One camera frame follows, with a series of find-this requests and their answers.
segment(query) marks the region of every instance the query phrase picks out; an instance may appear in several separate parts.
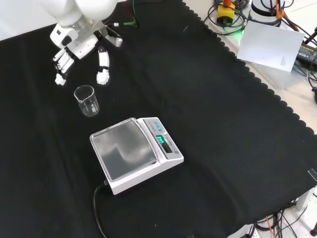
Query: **green cable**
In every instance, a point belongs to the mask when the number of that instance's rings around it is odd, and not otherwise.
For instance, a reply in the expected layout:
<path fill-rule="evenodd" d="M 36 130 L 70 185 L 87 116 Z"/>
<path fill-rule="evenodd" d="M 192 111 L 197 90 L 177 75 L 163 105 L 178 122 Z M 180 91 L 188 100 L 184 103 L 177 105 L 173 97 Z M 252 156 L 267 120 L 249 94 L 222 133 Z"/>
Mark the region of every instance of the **green cable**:
<path fill-rule="evenodd" d="M 137 22 L 137 20 L 135 18 L 134 0 L 132 0 L 132 9 L 133 9 L 133 14 L 134 14 L 133 21 L 132 22 L 125 22 L 123 24 L 124 26 L 133 26 L 133 27 L 137 27 L 138 26 L 138 22 Z"/>

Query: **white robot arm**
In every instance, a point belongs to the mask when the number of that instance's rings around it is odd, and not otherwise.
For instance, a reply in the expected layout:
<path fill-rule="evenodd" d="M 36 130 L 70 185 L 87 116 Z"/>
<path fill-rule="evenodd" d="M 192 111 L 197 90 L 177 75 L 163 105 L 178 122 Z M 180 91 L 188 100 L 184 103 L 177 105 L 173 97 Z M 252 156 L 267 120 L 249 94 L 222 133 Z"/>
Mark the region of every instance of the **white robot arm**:
<path fill-rule="evenodd" d="M 118 0 L 38 1 L 57 20 L 57 25 L 51 33 L 51 40 L 61 49 L 53 59 L 57 68 L 55 80 L 57 84 L 64 85 L 66 73 L 74 63 L 67 48 L 78 59 L 82 59 L 95 48 L 98 42 L 94 35 L 96 31 L 100 31 L 101 35 L 116 47 L 121 46 L 122 39 L 109 36 L 102 22 L 103 19 L 111 16 Z M 98 73 L 97 83 L 105 85 L 109 79 L 109 58 L 104 49 L 99 49 L 99 54 L 101 72 Z"/>

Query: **electronic device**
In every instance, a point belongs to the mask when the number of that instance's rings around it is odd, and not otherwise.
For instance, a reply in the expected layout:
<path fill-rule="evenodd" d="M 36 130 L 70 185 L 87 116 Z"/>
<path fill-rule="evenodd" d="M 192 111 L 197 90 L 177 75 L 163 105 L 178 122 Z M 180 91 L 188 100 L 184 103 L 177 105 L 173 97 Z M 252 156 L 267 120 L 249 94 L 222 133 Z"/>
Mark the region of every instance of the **electronic device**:
<path fill-rule="evenodd" d="M 224 0 L 222 4 L 223 6 L 218 6 L 217 23 L 224 25 L 227 23 L 232 23 L 234 18 L 235 5 L 232 3 L 231 0 Z"/>
<path fill-rule="evenodd" d="M 158 118 L 130 118 L 90 141 L 114 195 L 184 161 Z"/>
<path fill-rule="evenodd" d="M 306 65 L 311 65 L 311 63 L 313 63 L 312 67 L 317 68 L 317 62 L 313 62 L 316 56 L 317 49 L 303 43 L 299 48 L 296 60 Z"/>
<path fill-rule="evenodd" d="M 107 26 L 102 22 L 111 16 L 118 0 L 38 1 L 57 21 L 51 33 L 52 42 L 61 49 L 53 58 L 57 70 L 56 84 L 65 84 L 75 58 L 80 60 L 95 48 L 99 41 L 95 36 L 96 32 L 114 46 L 121 46 L 121 37 L 110 36 Z M 109 55 L 102 47 L 98 49 L 98 52 L 100 69 L 97 74 L 97 83 L 105 85 L 109 80 Z"/>

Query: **glass beaker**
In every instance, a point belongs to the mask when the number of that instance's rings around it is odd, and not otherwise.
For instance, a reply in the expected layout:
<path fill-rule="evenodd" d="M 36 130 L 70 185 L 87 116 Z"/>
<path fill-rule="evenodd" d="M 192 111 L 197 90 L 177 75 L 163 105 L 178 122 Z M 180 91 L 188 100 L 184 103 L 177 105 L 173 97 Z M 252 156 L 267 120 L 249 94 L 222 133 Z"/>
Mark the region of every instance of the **glass beaker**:
<path fill-rule="evenodd" d="M 76 88 L 74 96 L 77 100 L 81 112 L 92 117 L 99 112 L 99 105 L 95 96 L 95 90 L 90 85 L 82 85 Z"/>

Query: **black tablecloth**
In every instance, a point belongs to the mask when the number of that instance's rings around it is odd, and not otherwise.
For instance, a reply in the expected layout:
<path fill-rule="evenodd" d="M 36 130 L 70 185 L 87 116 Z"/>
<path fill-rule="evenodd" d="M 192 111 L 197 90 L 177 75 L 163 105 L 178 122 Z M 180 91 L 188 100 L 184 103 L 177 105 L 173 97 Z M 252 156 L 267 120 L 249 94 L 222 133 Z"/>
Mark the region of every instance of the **black tablecloth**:
<path fill-rule="evenodd" d="M 192 11 L 165 0 L 136 14 L 140 29 L 118 29 L 120 49 L 103 42 L 106 87 L 97 53 L 55 85 L 53 27 L 0 43 L 1 237 L 100 237 L 92 194 L 105 176 L 89 136 L 130 117 L 159 117 L 185 162 L 117 196 L 105 188 L 109 238 L 224 238 L 315 185 L 313 131 Z M 73 98 L 82 84 L 96 90 L 96 117 Z"/>

